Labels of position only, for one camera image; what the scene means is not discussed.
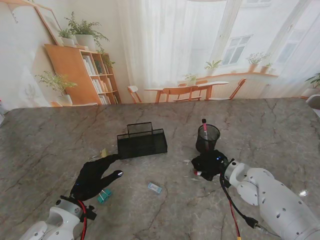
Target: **window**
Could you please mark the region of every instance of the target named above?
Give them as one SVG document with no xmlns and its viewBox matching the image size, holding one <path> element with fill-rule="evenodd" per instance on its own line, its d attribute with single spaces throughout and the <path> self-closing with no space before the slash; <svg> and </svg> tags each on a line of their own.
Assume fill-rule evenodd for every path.
<svg viewBox="0 0 320 240">
<path fill-rule="evenodd" d="M 230 45 L 225 52 L 222 65 L 235 64 L 239 60 L 250 37 L 251 36 L 242 36 L 231 39 Z"/>
<path fill-rule="evenodd" d="M 296 47 L 300 43 L 302 37 L 304 36 L 305 31 L 303 30 L 293 30 L 290 34 L 286 44 L 284 45 L 279 57 L 276 62 L 279 64 L 285 64 L 288 59 L 291 57 L 293 52 L 296 50 Z"/>
</svg>

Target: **picture frame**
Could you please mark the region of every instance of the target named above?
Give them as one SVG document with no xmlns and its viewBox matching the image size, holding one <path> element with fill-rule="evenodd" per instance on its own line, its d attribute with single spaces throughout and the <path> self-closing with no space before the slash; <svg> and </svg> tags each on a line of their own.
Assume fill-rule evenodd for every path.
<svg viewBox="0 0 320 240">
<path fill-rule="evenodd" d="M 61 31 L 62 29 L 52 9 L 43 6 L 36 6 L 34 8 L 41 18 L 43 24 L 49 31 L 50 35 L 52 36 L 55 44 L 58 46 L 64 46 L 61 37 L 59 37 L 59 31 Z"/>
</svg>

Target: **yellow object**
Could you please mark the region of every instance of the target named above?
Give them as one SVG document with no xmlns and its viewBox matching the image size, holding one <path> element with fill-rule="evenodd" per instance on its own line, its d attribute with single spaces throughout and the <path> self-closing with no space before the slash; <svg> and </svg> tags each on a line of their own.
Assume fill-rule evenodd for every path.
<svg viewBox="0 0 320 240">
<path fill-rule="evenodd" d="M 107 154 L 107 150 L 104 148 L 101 150 L 101 157 L 105 158 L 106 156 L 108 156 L 108 154 Z"/>
</svg>

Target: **red cable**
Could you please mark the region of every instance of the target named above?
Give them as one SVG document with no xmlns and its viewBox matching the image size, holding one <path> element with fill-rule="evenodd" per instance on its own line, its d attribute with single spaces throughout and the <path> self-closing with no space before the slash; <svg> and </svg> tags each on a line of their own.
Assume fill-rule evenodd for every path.
<svg viewBox="0 0 320 240">
<path fill-rule="evenodd" d="M 230 210 L 231 210 L 231 214 L 232 214 L 232 217 L 233 217 L 233 220 L 234 220 L 234 225 L 235 225 L 235 229 L 236 229 L 236 234 L 237 236 L 240 238 L 240 231 L 239 231 L 239 227 L 238 227 L 238 223 L 237 223 L 237 220 L 236 220 L 236 215 L 234 213 L 234 210 L 232 208 L 232 204 L 231 204 L 231 201 L 229 200 L 229 204 L 230 204 Z"/>
<path fill-rule="evenodd" d="M 81 208 L 84 213 L 84 220 L 83 220 L 83 229 L 82 229 L 82 234 L 81 234 L 81 240 L 85 239 L 86 231 L 87 231 L 87 211 L 84 203 L 80 200 L 78 200 L 79 204 L 81 205 Z"/>
</svg>

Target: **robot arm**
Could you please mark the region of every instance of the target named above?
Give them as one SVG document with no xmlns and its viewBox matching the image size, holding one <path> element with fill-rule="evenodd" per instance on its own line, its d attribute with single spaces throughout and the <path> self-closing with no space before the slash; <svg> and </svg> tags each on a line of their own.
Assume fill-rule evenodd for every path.
<svg viewBox="0 0 320 240">
<path fill-rule="evenodd" d="M 98 195 L 114 180 L 120 178 L 123 172 L 116 170 L 102 178 L 104 172 L 114 163 L 117 154 L 90 161 L 83 165 L 69 197 L 61 196 L 55 206 L 50 208 L 46 221 L 39 221 L 30 227 L 20 240 L 74 240 L 74 228 L 83 222 L 82 238 L 86 233 L 87 219 L 95 220 L 94 207 L 86 207 L 86 201 Z"/>
<path fill-rule="evenodd" d="M 228 161 L 217 150 L 202 153 L 192 164 L 209 181 L 220 173 L 244 201 L 259 207 L 263 220 L 282 239 L 320 240 L 319 220 L 297 195 L 266 169 Z"/>
</svg>

